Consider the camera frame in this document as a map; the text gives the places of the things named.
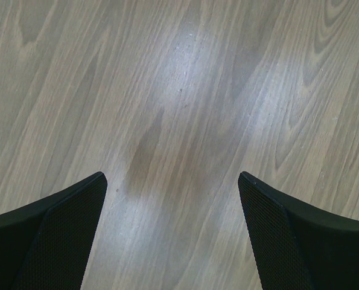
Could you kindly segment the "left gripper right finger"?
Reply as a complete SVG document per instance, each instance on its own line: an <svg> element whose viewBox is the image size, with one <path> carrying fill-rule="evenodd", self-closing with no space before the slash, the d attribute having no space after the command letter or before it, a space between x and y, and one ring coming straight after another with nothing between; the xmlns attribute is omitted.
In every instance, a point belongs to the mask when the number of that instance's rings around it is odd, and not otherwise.
<svg viewBox="0 0 359 290"><path fill-rule="evenodd" d="M238 188L262 289L359 289L359 221L247 172Z"/></svg>

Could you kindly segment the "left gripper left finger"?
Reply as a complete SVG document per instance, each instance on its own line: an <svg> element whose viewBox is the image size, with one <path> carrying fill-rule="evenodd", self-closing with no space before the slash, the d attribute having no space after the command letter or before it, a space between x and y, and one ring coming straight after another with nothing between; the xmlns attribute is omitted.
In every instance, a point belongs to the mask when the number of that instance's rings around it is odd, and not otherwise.
<svg viewBox="0 0 359 290"><path fill-rule="evenodd" d="M0 214L0 289L80 289L106 190L97 172Z"/></svg>

